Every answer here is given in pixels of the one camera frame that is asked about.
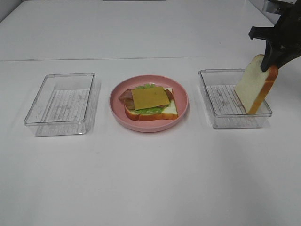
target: white bread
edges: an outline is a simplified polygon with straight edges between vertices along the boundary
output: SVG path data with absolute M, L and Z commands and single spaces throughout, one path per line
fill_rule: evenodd
M 125 113 L 127 117 L 131 120 L 139 120 L 139 121 L 152 121 L 159 119 L 167 119 L 167 120 L 175 120 L 178 118 L 178 111 L 175 106 L 175 101 L 171 100 L 170 105 L 167 106 L 161 113 L 150 113 L 150 114 L 139 114 L 134 110 L 128 110 L 128 108 L 124 105 Z
M 263 57 L 262 54 L 254 57 L 234 88 L 247 114 L 257 112 L 278 75 L 278 68 L 275 65 L 265 72 L 261 70 Z

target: sandwich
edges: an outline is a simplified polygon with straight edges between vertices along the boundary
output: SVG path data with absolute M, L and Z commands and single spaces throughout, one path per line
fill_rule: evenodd
M 127 89 L 119 100 L 124 104 L 127 117 L 134 121 L 178 118 L 172 88 L 144 84 L 135 89 Z
M 264 55 L 254 57 L 234 90 L 247 114 L 255 114 L 278 76 L 275 65 L 261 70 Z

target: transparent box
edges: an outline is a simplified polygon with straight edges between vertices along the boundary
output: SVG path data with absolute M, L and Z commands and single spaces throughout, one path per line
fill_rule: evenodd
M 87 133 L 96 110 L 94 73 L 46 75 L 24 120 L 37 137 Z
M 201 93 L 213 128 L 261 128 L 272 116 L 266 101 L 263 101 L 256 114 L 246 114 L 234 91 L 243 72 L 244 69 L 210 69 L 198 72 L 201 77 Z

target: yellow cheese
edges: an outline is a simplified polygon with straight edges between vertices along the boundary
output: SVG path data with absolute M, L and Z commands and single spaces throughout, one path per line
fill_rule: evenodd
M 132 89 L 135 109 L 151 108 L 170 103 L 162 86 L 146 89 Z

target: plate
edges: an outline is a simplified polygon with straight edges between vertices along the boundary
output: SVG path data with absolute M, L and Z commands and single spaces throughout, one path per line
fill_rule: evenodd
M 177 119 L 133 121 L 126 116 L 126 113 L 124 111 L 124 105 L 121 101 L 118 100 L 118 97 L 126 89 L 134 89 L 135 87 L 144 85 L 146 83 L 154 83 L 157 86 L 163 86 L 164 88 L 173 88 L 175 105 L 177 107 L 179 115 Z M 110 95 L 110 108 L 117 122 L 119 122 L 121 125 L 128 129 L 145 133 L 159 132 L 177 124 L 185 115 L 188 108 L 188 104 L 188 95 L 184 87 L 170 78 L 159 75 L 140 75 L 127 79 L 118 84 L 113 89 Z

